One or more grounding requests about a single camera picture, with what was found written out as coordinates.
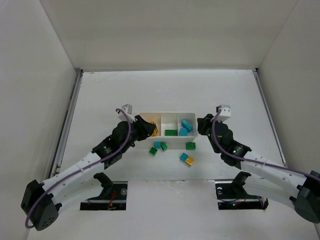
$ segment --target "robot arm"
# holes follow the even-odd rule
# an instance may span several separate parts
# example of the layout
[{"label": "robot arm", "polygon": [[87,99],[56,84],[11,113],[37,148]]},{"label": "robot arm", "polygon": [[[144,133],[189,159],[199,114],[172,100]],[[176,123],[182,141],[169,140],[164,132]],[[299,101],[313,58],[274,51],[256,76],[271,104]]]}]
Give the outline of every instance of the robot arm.
[{"label": "robot arm", "polygon": [[242,171],[234,188],[248,195],[257,195],[280,202],[294,209],[301,217],[320,222],[320,174],[306,174],[274,163],[248,146],[237,142],[233,132],[223,123],[230,117],[230,107],[216,108],[215,117],[198,118],[198,132],[207,135],[215,153],[228,165]]},{"label": "robot arm", "polygon": [[69,207],[110,193],[113,182],[104,170],[119,161],[129,147],[134,147],[135,141],[150,137],[156,128],[139,115],[133,118],[121,109],[117,111],[122,112],[127,121],[119,122],[112,134],[83,159],[60,174],[40,183],[33,180],[26,186],[21,208],[27,214],[27,228],[46,229]]}]

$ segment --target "green rectangular block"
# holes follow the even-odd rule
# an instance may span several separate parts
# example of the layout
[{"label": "green rectangular block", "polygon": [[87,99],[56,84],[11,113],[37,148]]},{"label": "green rectangular block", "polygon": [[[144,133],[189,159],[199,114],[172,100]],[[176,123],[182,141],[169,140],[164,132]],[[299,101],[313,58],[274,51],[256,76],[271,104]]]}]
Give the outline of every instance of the green rectangular block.
[{"label": "green rectangular block", "polygon": [[165,136],[178,136],[178,130],[165,130]]},{"label": "green rectangular block", "polygon": [[149,153],[150,153],[151,155],[153,155],[153,156],[155,156],[155,155],[157,154],[157,152],[158,152],[158,149],[156,149],[156,148],[154,148],[154,147],[152,147],[152,148],[150,149],[150,151],[149,151]]},{"label": "green rectangular block", "polygon": [[161,148],[162,148],[163,151],[165,151],[165,150],[168,149],[168,146],[167,146],[167,144],[165,142],[162,142],[161,143]]},{"label": "green rectangular block", "polygon": [[185,144],[186,150],[195,150],[196,149],[196,143],[195,142],[187,142]]}]

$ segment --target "purple cable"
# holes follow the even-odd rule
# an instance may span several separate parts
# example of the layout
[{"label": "purple cable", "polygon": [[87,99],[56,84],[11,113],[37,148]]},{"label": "purple cable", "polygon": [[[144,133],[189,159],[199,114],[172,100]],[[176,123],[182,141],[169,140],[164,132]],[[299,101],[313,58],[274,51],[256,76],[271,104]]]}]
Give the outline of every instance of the purple cable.
[{"label": "purple cable", "polygon": [[[129,138],[130,138],[130,135],[131,135],[131,123],[130,123],[130,120],[129,120],[127,114],[126,114],[123,110],[117,108],[115,111],[116,111],[118,114],[119,114],[119,112],[121,112],[121,113],[124,115],[124,117],[125,117],[125,119],[127,120],[127,122],[128,122],[128,134],[127,134],[127,136],[126,136],[125,141],[123,142],[123,144],[119,147],[119,149],[118,149],[117,151],[115,151],[114,153],[112,153],[112,154],[109,155],[109,156],[106,156],[105,158],[100,159],[99,161],[96,161],[96,162],[94,162],[94,163],[89,164],[88,166],[85,166],[82,170],[89,169],[89,168],[91,168],[92,166],[94,166],[94,165],[96,165],[96,164],[99,164],[99,163],[101,163],[101,162],[104,162],[104,161],[109,160],[109,159],[112,158],[113,156],[117,155],[117,154],[125,147],[125,145],[126,145],[127,142],[129,141]],[[36,207],[37,207],[37,205],[39,204],[39,202],[40,202],[52,189],[54,189],[56,186],[58,186],[59,184],[63,183],[65,180],[71,178],[72,176],[74,176],[74,175],[76,175],[76,174],[78,174],[78,173],[81,173],[82,170],[79,169],[79,170],[77,170],[77,171],[75,171],[75,172],[73,172],[73,173],[70,173],[69,175],[65,176],[64,178],[60,179],[60,180],[57,181],[55,184],[53,184],[51,187],[49,187],[49,188],[35,201],[35,203],[34,203],[34,204],[32,205],[32,207],[30,208],[30,211],[28,212],[28,214],[27,214],[27,216],[26,216],[26,219],[25,219],[24,225],[25,225],[25,227],[26,227],[27,229],[32,229],[32,228],[34,227],[34,225],[29,226],[28,223],[29,223],[29,220],[30,220],[30,217],[31,217],[32,213],[33,213],[34,210],[36,209]]]},{"label": "purple cable", "polygon": [[213,141],[214,143],[216,144],[216,146],[220,149],[220,151],[222,153],[224,153],[225,155],[233,158],[233,159],[236,159],[236,160],[239,160],[239,161],[246,161],[246,162],[250,162],[250,163],[256,163],[256,164],[261,164],[261,165],[265,165],[265,166],[269,166],[269,167],[272,167],[272,168],[275,168],[275,169],[282,169],[282,170],[286,170],[286,171],[289,171],[289,172],[292,172],[292,173],[296,173],[296,174],[301,174],[301,175],[304,175],[305,177],[307,178],[311,178],[311,179],[314,179],[318,182],[320,182],[320,178],[317,178],[316,176],[313,176],[311,174],[308,174],[308,173],[305,173],[303,171],[299,171],[299,170],[294,170],[294,169],[291,169],[291,168],[287,168],[287,167],[284,167],[284,166],[278,166],[278,165],[274,165],[274,164],[271,164],[271,163],[264,163],[262,161],[257,161],[257,160],[253,160],[253,159],[248,159],[248,158],[243,158],[243,157],[240,157],[240,156],[235,156],[235,155],[232,155],[230,153],[228,153],[226,150],[224,150],[222,148],[222,146],[220,146],[220,144],[218,143],[218,139],[217,139],[217,136],[216,136],[216,132],[215,132],[215,125],[216,125],[216,121],[217,121],[217,118],[218,116],[220,115],[221,113],[221,108],[219,109],[219,111],[216,113],[216,115],[214,116],[213,118],[213,123],[212,123],[212,135],[213,135]]}]

